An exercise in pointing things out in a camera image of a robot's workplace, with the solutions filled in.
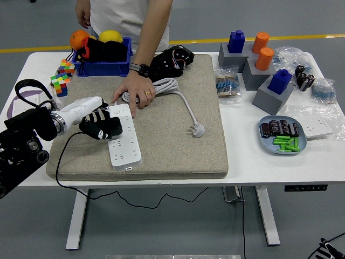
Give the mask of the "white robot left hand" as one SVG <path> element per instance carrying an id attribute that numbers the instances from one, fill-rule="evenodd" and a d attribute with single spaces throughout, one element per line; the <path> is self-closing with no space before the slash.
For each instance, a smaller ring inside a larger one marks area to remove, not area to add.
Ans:
<path id="1" fill-rule="evenodd" d="M 79 125 L 79 129 L 93 139 L 111 139 L 116 126 L 110 117 L 109 105 L 101 97 L 87 97 L 56 111 L 55 118 L 59 121 L 58 134 L 65 134 L 72 125 Z"/>

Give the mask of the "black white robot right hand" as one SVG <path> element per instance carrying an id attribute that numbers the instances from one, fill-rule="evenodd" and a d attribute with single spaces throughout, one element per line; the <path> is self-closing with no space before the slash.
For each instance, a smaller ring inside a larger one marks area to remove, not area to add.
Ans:
<path id="1" fill-rule="evenodd" d="M 334 258 L 334 259 L 344 259 L 344 254 L 338 251 L 333 245 L 331 245 L 326 239 L 320 238 L 320 247 L 317 248 L 315 255 L 316 258 Z"/>

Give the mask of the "person's left hand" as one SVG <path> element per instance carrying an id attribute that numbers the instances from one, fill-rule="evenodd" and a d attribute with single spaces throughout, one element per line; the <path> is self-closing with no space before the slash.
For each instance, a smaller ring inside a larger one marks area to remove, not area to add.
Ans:
<path id="1" fill-rule="evenodd" d="M 113 92 L 113 102 L 116 102 L 124 92 L 129 94 L 129 108 L 133 118 L 136 116 L 136 109 L 148 106 L 156 93 L 151 80 L 133 70 L 129 71 L 127 77 Z"/>

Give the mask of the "person's right hand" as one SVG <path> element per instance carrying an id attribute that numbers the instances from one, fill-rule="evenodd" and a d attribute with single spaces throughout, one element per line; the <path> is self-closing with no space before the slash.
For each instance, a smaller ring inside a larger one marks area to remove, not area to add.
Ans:
<path id="1" fill-rule="evenodd" d="M 78 23 L 84 28 L 88 29 L 90 24 L 91 5 L 90 0 L 77 0 L 75 5 L 75 14 Z"/>

